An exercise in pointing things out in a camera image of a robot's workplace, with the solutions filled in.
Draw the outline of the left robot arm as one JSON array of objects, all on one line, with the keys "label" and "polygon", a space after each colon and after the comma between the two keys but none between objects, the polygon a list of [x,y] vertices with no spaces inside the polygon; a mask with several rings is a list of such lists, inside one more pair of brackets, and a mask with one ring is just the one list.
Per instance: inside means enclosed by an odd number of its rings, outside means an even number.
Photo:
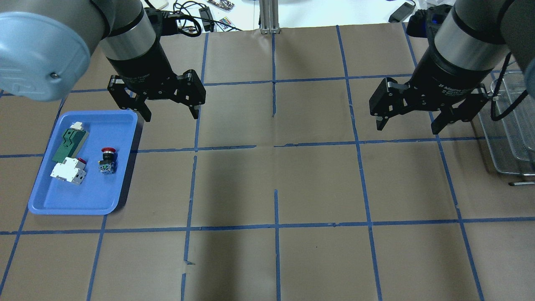
[{"label": "left robot arm", "polygon": [[186,105],[193,118],[206,103],[197,72],[177,75],[161,46],[162,36],[196,33],[179,27],[193,17],[143,7],[139,0],[2,0],[2,90],[36,101],[65,97],[88,70],[99,46],[115,70],[107,86],[118,108],[151,120],[147,100]]}]

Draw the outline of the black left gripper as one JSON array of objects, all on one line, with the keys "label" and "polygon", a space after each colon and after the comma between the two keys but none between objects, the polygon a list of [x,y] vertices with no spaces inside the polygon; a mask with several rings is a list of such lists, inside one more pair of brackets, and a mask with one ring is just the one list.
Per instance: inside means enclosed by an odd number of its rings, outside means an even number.
[{"label": "black left gripper", "polygon": [[119,109],[130,109],[151,122],[152,113],[145,104],[148,99],[176,100],[186,105],[197,120],[201,106],[206,103],[206,89],[195,70],[187,70],[177,77],[179,87],[168,83],[176,74],[159,41],[143,55],[128,60],[108,59],[117,75],[112,75],[107,91]]}]

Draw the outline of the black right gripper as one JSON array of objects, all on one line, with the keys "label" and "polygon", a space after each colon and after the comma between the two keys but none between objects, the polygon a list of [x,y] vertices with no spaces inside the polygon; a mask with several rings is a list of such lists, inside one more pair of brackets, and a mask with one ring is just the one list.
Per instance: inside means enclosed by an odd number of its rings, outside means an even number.
[{"label": "black right gripper", "polygon": [[[472,121],[483,109],[490,97],[487,88],[478,85],[486,76],[485,70],[466,70],[453,65],[435,46],[428,46],[412,74],[412,100],[416,102],[416,110],[440,109],[440,114],[431,123],[434,135],[457,121]],[[376,118],[378,131],[384,129],[390,118],[411,111],[405,99],[410,88],[409,82],[400,84],[391,77],[383,78],[378,84],[369,98],[369,114]],[[458,107],[450,106],[463,99]]]}]

